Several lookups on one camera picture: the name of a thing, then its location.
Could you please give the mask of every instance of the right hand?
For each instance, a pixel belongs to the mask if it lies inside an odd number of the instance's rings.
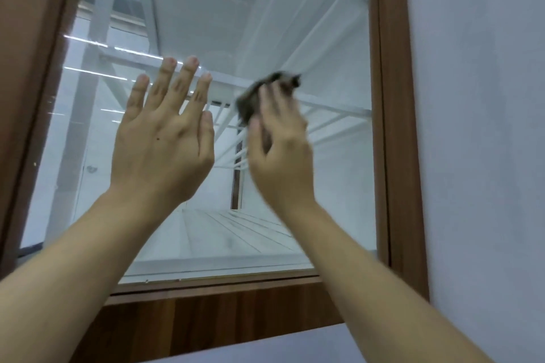
[[[283,95],[279,84],[273,84],[272,92],[262,86],[259,99],[261,117],[251,119],[248,133],[250,174],[265,202],[282,218],[294,208],[316,203],[312,147],[296,100]],[[262,126],[273,139],[268,153],[263,151]]]

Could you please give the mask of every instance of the left hand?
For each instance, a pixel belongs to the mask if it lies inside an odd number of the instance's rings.
[[[214,165],[212,114],[203,112],[212,77],[202,75],[187,107],[199,61],[190,56],[169,88],[176,68],[165,58],[144,105],[149,78],[136,80],[116,136],[108,192],[144,204],[158,219],[190,199]]]

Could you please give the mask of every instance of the fluorescent light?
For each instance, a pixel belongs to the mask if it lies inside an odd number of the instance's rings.
[[[137,52],[136,50],[118,48],[117,46],[115,46],[114,49],[115,49],[115,50],[120,50],[120,51],[122,51],[122,52],[132,53],[132,54],[134,54],[134,55],[153,57],[153,59],[160,59],[160,60],[163,60],[163,57],[162,57],[162,56],[155,56],[155,55],[145,54],[145,53],[143,53],[143,52]]]
[[[115,109],[101,109],[101,111],[115,112],[115,113],[125,113],[125,111],[116,111]]]
[[[84,69],[76,69],[76,68],[70,68],[68,66],[65,66],[64,69],[68,69],[70,71],[77,71],[77,72],[85,72],[85,73],[91,73],[93,75],[99,75],[99,77],[112,77],[114,79],[119,79],[122,81],[128,80],[126,77],[116,77],[114,75],[106,75],[105,73],[98,73],[98,72],[91,72],[91,71],[85,71]]]
[[[104,47],[104,48],[107,48],[107,47],[108,47],[108,45],[106,45],[105,43],[94,42],[94,41],[88,41],[87,39],[76,38],[75,36],[64,35],[64,37],[65,37],[65,38],[68,38],[68,39],[72,39],[72,40],[74,40],[74,41],[90,43],[90,44],[96,45],[96,46],[102,46],[102,47]]]

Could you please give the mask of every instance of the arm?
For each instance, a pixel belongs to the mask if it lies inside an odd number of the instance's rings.
[[[203,112],[209,74],[182,115],[197,69],[188,58],[168,89],[166,58],[144,105],[149,78],[135,83],[119,126],[111,185],[75,224],[0,283],[0,361],[68,361],[154,230],[188,200],[214,163],[212,116]]]
[[[351,239],[317,204],[312,149],[296,105],[274,87],[261,91],[251,121],[249,163],[263,198],[288,226],[326,284],[369,363],[491,360],[401,279]],[[273,147],[264,154],[261,124]]]

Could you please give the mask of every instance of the glass pane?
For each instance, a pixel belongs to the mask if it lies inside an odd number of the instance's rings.
[[[153,80],[163,56],[197,55],[197,75],[214,77],[215,166],[121,282],[311,267],[255,189],[234,105],[281,69],[303,75],[295,95],[309,120],[318,201],[375,250],[367,17],[367,0],[81,0],[22,248],[51,243],[108,188],[137,75]]]

